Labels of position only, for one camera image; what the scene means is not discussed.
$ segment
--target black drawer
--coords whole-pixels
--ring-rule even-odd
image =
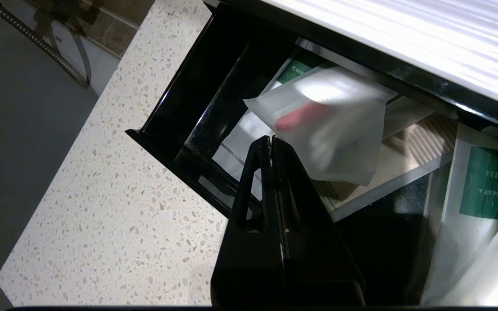
[[[264,2],[226,0],[150,118],[127,133],[228,216],[237,181],[212,157],[247,110],[243,98],[258,96],[302,47],[476,130],[498,128],[498,102],[488,97]]]

